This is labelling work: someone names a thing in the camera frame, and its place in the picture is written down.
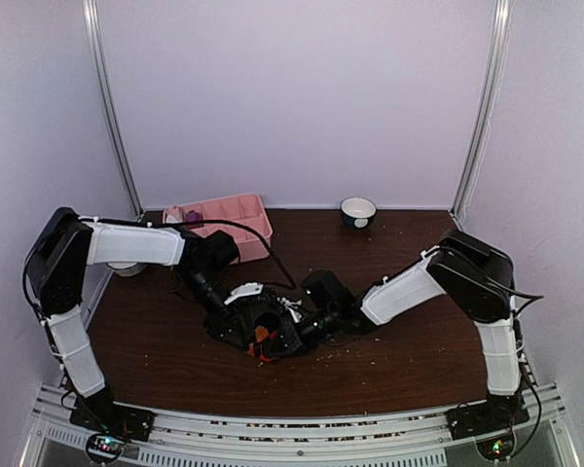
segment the black mounting plate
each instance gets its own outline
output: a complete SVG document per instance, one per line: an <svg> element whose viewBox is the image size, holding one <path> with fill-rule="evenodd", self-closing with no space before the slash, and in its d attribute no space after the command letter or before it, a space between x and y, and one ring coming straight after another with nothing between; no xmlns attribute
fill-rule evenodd
<svg viewBox="0 0 584 467"><path fill-rule="evenodd" d="M476 405L463 405L446 412L448 427L453 440L461 440L472 436L481 436L494 431L506 430L510 420L505 417L490 416L489 402ZM521 407L513 413L513 425L529 420L528 411Z"/></svg>
<svg viewBox="0 0 584 467"><path fill-rule="evenodd" d="M149 440L149 434L154 426L155 415L153 412L113 404L113 414L116 419L126 421L128 433L125 436L123 424L119 427L107 426L108 429L105 430L100 422L93 418L91 413L78 402L69 416L69 422L72 425L82 426L93 431L108 432L111 436L118 438L128 438L135 441Z"/></svg>

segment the brown wooden table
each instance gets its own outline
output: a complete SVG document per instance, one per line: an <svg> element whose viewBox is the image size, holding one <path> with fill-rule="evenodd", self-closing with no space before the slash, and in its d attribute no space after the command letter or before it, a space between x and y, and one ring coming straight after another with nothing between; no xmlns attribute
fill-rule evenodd
<svg viewBox="0 0 584 467"><path fill-rule="evenodd" d="M365 231L337 211L270 210L273 247L300 282L331 269L356 294L410 264L454 226L446 212L380 211ZM283 280L270 259L231 266L221 280ZM482 399L486 372L473 323L446 297L340 347L261 364L211 340L203 310L169 293L170 269L114 277L91 323L98 362L117 400L227 415L388 413ZM186 296L190 293L184 289ZM352 337L337 335L338 345Z"/></svg>

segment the pink plastic tray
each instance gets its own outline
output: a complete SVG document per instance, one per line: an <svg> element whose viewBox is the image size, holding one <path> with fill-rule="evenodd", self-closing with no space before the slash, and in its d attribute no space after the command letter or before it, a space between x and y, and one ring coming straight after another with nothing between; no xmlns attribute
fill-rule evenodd
<svg viewBox="0 0 584 467"><path fill-rule="evenodd" d="M188 213L199 212L203 219L225 219L244 224L259 232L271 244L273 228L266 215L264 204L258 195L238 195L235 197L209 199L182 206L171 206L164 212L164 222L175 223L187 220ZM193 228L200 236L208 236L216 231L231 235L240 250L242 263L267 258L269 252L254 234L232 226L208 224Z"/></svg>

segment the white wall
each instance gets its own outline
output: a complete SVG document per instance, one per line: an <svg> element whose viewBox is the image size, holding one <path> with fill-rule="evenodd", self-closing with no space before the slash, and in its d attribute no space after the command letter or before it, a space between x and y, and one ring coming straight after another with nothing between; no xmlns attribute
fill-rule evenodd
<svg viewBox="0 0 584 467"><path fill-rule="evenodd" d="M465 228L515 260L542 381L557 381L584 449L584 1L521 1Z"/></svg>
<svg viewBox="0 0 584 467"><path fill-rule="evenodd" d="M146 207L452 204L494 0L105 0L99 16Z"/></svg>
<svg viewBox="0 0 584 467"><path fill-rule="evenodd" d="M60 205L130 215L99 102L82 2L0 1L0 466L15 461L40 382L57 375L21 293L28 249Z"/></svg>

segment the black cable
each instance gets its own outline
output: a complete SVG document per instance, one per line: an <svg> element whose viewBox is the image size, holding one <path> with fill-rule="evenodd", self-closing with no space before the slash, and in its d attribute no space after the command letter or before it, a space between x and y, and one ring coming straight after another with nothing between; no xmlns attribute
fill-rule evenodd
<svg viewBox="0 0 584 467"><path fill-rule="evenodd" d="M540 397L538 397L538 393L536 392L536 389L534 389L534 385L529 380L528 372L526 372L526 366L523 364L520 365L520 370L522 372L522 376L524 377L524 382L526 383L526 386L528 387L528 389L530 391L532 391L532 395L534 396L534 399L536 399L536 404L538 406L538 415L536 416L536 422L534 423L534 427L532 428L532 431L530 431L528 438L519 447L519 449L517 449L515 452L513 452L510 455L511 459L517 457L517 455L526 448L528 443L530 441L532 441L532 438L534 438L534 434L536 433L536 430L538 429L538 425L540 424L541 417L543 415L543 404L541 403Z"/></svg>
<svg viewBox="0 0 584 467"><path fill-rule="evenodd" d="M474 263L473 261L471 261L469 258L467 258L466 255L464 255L461 251L452 248L450 246L439 246L439 249L441 251L447 251L449 253L452 253L455 256L458 256L459 258L461 258L465 263L467 263L471 268L475 269L476 271L478 271L484 278L485 281L489 282L492 286L497 287L501 290L503 290L504 292L507 292L509 294L515 295L517 297L521 297L522 299L530 299L530 300L541 300L543 298L545 298L544 295L532 295L532 294L526 294L524 292L520 292L518 290L515 289L511 289L510 287L506 287L503 284L500 284L499 282L497 282L496 280L494 280L493 278L491 278L482 268L480 268L476 263Z"/></svg>
<svg viewBox="0 0 584 467"><path fill-rule="evenodd" d="M81 219L81 221L94 222L94 219L84 219L83 218L83 219ZM118 219L99 219L97 222L103 222L106 224L115 224L115 225L119 225L119 226L149 227L151 229L174 229L176 227L182 227L182 226L194 227L194 226L200 226L202 224L218 224L218 225L223 225L223 226L236 227L237 229L242 229L244 231L249 232L250 234L255 235L260 240L260 243L262 243L264 248L266 248L266 251L269 252L269 254L273 258L274 262L278 266L279 270L281 271L281 273L285 276L285 278L289 282L289 284L282 284L282 283L276 282L276 281L264 282L264 285L271 285L274 287L280 287L280 288L286 289L286 290L296 290L296 288L297 288L297 284L296 284L296 281L294 280L294 277L292 277L292 274L290 274L288 269L283 265L283 262L281 262L278 255L274 252L273 248L268 244L268 242L266 241L264 236L261 233L257 232L255 229L252 229L252 228L245 226L244 224L241 224L238 222L228 221L226 219L201 219L198 221L178 222L175 224L165 224L165 223L154 224L154 223L143 223L143 222L135 222L135 221L123 221L123 220L118 220Z"/></svg>
<svg viewBox="0 0 584 467"><path fill-rule="evenodd" d="M515 317L518 318L520 314L522 314L522 311L524 311L524 309L526 309L528 306L532 305L534 302L537 302L540 299L530 299L527 302L525 302L523 305L521 305L519 307L519 309L517 311L515 311Z"/></svg>
<svg viewBox="0 0 584 467"><path fill-rule="evenodd" d="M330 348L338 348L338 347L344 347L346 345L350 345L351 343L355 343L357 341L359 341L361 338L363 337L363 334L358 334L355 339L351 339L350 341L347 342L343 342L343 343L338 343L336 345L329 345L329 343L326 341L324 343L325 347L330 347Z"/></svg>
<svg viewBox="0 0 584 467"><path fill-rule="evenodd" d="M69 394L73 393L74 390L73 389L69 389L67 392L65 392L62 396L60 396L60 404L65 407L67 410L69 411L73 411L73 408L71 407L67 407L65 406L65 399L69 396Z"/></svg>

